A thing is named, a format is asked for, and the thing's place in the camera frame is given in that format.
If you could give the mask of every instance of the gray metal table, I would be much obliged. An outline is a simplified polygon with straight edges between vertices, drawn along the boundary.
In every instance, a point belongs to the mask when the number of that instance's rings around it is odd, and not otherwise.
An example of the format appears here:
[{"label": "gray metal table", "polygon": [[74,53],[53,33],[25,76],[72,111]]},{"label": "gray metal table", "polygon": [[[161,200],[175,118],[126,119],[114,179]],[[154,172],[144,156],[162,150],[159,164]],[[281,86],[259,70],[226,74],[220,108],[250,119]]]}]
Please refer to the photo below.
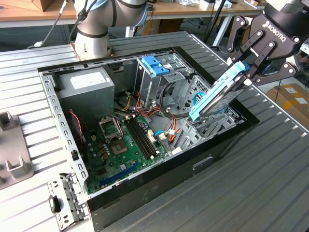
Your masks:
[{"label": "gray metal table", "polygon": [[[116,39],[117,54],[181,46],[218,78],[225,63],[186,32]],[[0,111],[18,114],[35,175],[0,191],[1,231],[57,231],[45,183],[70,167],[36,68],[76,61],[69,46],[0,53]],[[226,158],[107,232],[301,231],[309,226],[309,138],[258,90],[239,100],[261,123]],[[70,231],[93,231],[89,221]]]}]

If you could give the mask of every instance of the metal bracket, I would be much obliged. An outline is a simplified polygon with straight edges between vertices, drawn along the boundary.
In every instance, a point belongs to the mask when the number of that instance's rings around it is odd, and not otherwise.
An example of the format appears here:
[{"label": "metal bracket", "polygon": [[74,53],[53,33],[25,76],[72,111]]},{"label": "metal bracket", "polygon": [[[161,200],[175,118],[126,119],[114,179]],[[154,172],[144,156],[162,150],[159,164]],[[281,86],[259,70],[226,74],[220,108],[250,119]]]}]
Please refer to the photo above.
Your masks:
[{"label": "metal bracket", "polygon": [[277,47],[277,43],[275,41],[270,41],[256,58],[253,63],[253,66],[250,70],[245,74],[245,76],[251,79],[252,82],[256,80],[256,73],[260,67],[260,65],[267,59],[269,54]]},{"label": "metal bracket", "polygon": [[243,46],[240,47],[239,51],[236,52],[232,57],[232,62],[235,63],[242,58],[244,58],[244,54],[252,48],[259,40],[261,40],[264,36],[265,32],[263,30],[258,30],[250,39],[244,43]]},{"label": "metal bracket", "polygon": [[0,189],[33,176],[18,116],[0,113]]},{"label": "metal bracket", "polygon": [[79,205],[77,201],[76,195],[80,194],[82,189],[74,173],[59,174],[48,181],[47,186],[51,211],[56,213],[60,231],[88,217],[89,211],[86,204]]},{"label": "metal bracket", "polygon": [[292,76],[295,76],[296,68],[291,65],[289,62],[285,62],[278,73],[269,75],[269,76],[258,76],[256,75],[254,78],[256,80],[257,85],[264,85],[270,82],[279,81],[282,79],[286,79]]},{"label": "metal bracket", "polygon": [[231,29],[230,36],[227,42],[227,51],[234,52],[236,46],[236,37],[242,29],[245,29],[248,26],[249,22],[245,17],[236,16],[234,17],[233,26]]}]

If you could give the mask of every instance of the red wire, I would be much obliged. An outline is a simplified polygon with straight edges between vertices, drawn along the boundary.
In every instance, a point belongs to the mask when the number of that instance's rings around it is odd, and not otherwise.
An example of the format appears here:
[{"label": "red wire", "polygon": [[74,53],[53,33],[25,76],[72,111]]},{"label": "red wire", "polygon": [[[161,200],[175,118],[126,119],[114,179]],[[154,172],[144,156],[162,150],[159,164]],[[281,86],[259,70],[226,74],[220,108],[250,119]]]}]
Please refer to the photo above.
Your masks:
[{"label": "red wire", "polygon": [[81,134],[82,150],[83,150],[83,144],[84,144],[84,142],[83,142],[83,132],[82,132],[82,126],[81,126],[81,123],[80,123],[80,121],[79,121],[79,119],[78,119],[78,117],[76,116],[76,114],[75,114],[75,113],[73,113],[72,111],[69,111],[69,113],[70,113],[71,115],[73,115],[73,116],[76,118],[76,121],[77,121],[77,123],[78,123],[78,126],[79,126],[79,132],[80,132],[80,134]]}]

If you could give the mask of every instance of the robotic arm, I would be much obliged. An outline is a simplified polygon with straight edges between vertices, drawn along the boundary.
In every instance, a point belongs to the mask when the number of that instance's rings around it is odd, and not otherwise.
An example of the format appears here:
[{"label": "robotic arm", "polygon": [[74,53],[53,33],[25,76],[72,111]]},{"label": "robotic arm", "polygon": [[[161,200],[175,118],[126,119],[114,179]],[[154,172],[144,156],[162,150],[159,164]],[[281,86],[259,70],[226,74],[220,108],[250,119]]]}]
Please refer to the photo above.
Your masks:
[{"label": "robotic arm", "polygon": [[[309,37],[309,0],[267,0],[268,4],[255,19],[236,16],[228,40],[231,53],[228,70],[216,81],[208,93],[191,109],[193,121],[219,112],[235,99],[247,86],[292,77],[298,71],[295,55]],[[239,44],[245,29],[250,36]],[[254,53],[256,60],[250,67],[245,58]],[[285,58],[279,72],[261,74],[265,63]]]},{"label": "robotic arm", "polygon": [[89,11],[77,24],[75,41],[75,51],[84,59],[109,56],[108,27],[142,25],[148,13],[147,0],[75,0],[74,7],[78,15]]}]

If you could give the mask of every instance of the blue drive bracket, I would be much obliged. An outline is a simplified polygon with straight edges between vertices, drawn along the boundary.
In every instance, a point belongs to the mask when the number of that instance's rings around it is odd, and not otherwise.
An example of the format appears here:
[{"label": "blue drive bracket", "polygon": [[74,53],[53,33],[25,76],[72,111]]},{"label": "blue drive bracket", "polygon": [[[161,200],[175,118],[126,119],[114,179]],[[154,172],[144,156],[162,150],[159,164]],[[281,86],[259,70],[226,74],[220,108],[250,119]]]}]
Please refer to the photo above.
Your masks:
[{"label": "blue drive bracket", "polygon": [[191,119],[196,121],[202,117],[216,114],[226,108],[243,90],[228,92],[223,98],[219,98],[220,94],[234,86],[249,69],[250,66],[247,63],[239,61],[223,73],[206,95],[191,108],[189,113]]},{"label": "blue drive bracket", "polygon": [[161,62],[154,56],[143,57],[141,61],[154,76],[160,76],[169,73],[169,70],[164,68]]}]

